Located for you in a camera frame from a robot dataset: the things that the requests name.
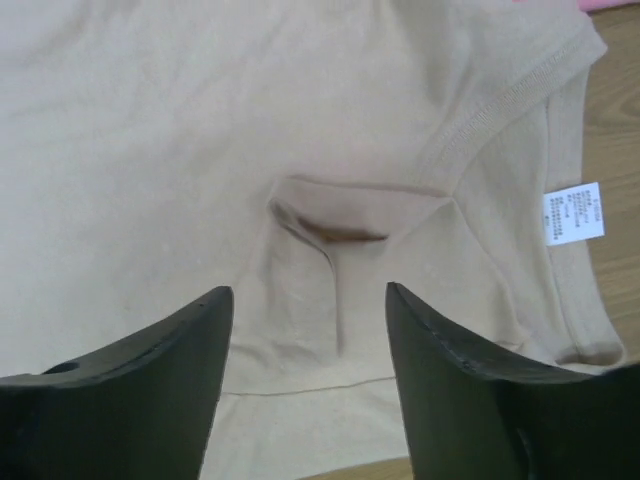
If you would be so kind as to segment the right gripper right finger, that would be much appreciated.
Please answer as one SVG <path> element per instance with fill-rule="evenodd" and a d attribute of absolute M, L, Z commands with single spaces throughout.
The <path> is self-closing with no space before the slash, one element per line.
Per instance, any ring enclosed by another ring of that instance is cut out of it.
<path fill-rule="evenodd" d="M 639 368 L 600 375 L 513 353 L 404 286 L 386 324 L 418 479 L 635 479 Z"/>

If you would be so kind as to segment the beige t shirt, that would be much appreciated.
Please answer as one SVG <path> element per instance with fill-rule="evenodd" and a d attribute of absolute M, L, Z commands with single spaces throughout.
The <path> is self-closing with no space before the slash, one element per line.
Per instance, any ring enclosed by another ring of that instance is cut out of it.
<path fill-rule="evenodd" d="M 5 1 L 1 372 L 41 371 L 217 285 L 235 314 L 202 475 L 407 453 L 397 282 L 515 353 L 620 364 L 579 185 L 606 47 L 573 1 Z"/>

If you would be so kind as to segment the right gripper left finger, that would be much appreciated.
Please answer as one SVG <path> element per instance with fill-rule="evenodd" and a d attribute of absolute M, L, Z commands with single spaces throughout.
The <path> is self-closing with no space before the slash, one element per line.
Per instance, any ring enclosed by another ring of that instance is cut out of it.
<path fill-rule="evenodd" d="M 198 478 L 233 302 L 216 287 L 99 350 L 2 378 L 2 478 Z"/>

